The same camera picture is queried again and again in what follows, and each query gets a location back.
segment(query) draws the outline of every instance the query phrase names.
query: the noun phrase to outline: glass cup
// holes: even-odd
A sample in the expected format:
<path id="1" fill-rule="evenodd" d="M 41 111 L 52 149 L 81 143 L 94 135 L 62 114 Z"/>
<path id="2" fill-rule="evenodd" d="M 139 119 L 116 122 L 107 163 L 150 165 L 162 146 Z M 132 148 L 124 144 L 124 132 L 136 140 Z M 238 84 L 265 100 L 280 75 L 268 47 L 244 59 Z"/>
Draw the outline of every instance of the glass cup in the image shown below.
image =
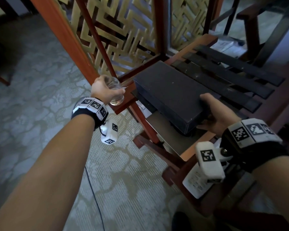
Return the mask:
<path id="1" fill-rule="evenodd" d="M 112 76 L 106 76 L 105 77 L 105 84 L 106 86 L 111 89 L 111 90 L 118 90 L 122 89 L 121 83 L 119 80 L 115 77 Z M 124 100 L 124 95 L 116 95 L 110 102 L 112 105 L 119 105 L 123 102 Z"/>

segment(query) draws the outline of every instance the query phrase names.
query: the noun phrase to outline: black cable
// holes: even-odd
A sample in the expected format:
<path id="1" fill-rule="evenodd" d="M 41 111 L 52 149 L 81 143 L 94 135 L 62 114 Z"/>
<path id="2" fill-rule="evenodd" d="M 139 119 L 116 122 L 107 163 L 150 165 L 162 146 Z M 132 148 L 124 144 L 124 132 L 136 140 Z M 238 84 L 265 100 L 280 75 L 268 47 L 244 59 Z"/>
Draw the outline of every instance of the black cable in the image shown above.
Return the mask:
<path id="1" fill-rule="evenodd" d="M 102 220 L 103 229 L 104 229 L 104 231 L 105 231 L 104 222 L 103 222 L 103 218 L 102 218 L 102 213 L 101 213 L 99 204 L 97 203 L 97 200 L 96 200 L 96 197 L 95 197 L 95 194 L 94 194 L 94 191 L 93 191 L 93 188 L 92 188 L 92 185 L 91 185 L 91 182 L 90 182 L 89 174 L 88 174 L 88 171 L 87 171 L 87 168 L 86 168 L 86 167 L 85 167 L 85 170 L 86 170 L 86 173 L 87 173 L 87 177 L 88 177 L 88 181 L 89 181 L 89 184 L 90 184 L 90 187 L 91 187 L 91 190 L 92 190 L 93 197 L 94 197 L 94 199 L 95 199 L 97 208 L 99 209 L 99 213 L 100 213 L 100 217 L 101 217 L 101 220 Z"/>

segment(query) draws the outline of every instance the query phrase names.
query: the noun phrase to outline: floor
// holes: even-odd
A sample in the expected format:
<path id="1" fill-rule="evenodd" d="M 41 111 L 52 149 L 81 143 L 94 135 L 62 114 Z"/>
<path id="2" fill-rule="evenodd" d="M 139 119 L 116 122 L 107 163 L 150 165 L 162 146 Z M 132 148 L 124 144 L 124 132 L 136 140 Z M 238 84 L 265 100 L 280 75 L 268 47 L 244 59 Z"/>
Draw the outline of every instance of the floor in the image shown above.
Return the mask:
<path id="1" fill-rule="evenodd" d="M 242 0 L 239 9 L 250 2 Z M 231 3 L 225 0 L 222 12 Z M 261 42 L 280 19 L 278 14 L 271 15 L 259 17 Z M 230 35 L 244 39 L 242 26 L 235 21 Z M 69 121 L 72 106 L 89 94 L 90 86 L 39 15 L 1 26 L 0 41 L 7 48 L 0 74 L 12 76 L 11 86 L 0 84 L 1 206 L 49 140 Z M 99 133 L 94 133 L 87 161 L 106 230 L 170 230 L 176 210 L 189 215 L 194 230 L 213 230 L 210 218 L 195 212 L 176 187 L 162 180 L 166 164 L 146 147 L 139 150 L 132 143 L 141 126 L 128 112 L 111 117 L 121 123 L 118 142 L 103 145 Z M 271 203 L 257 202 L 261 210 L 259 204 Z M 86 175 L 64 230 L 102 230 Z"/>

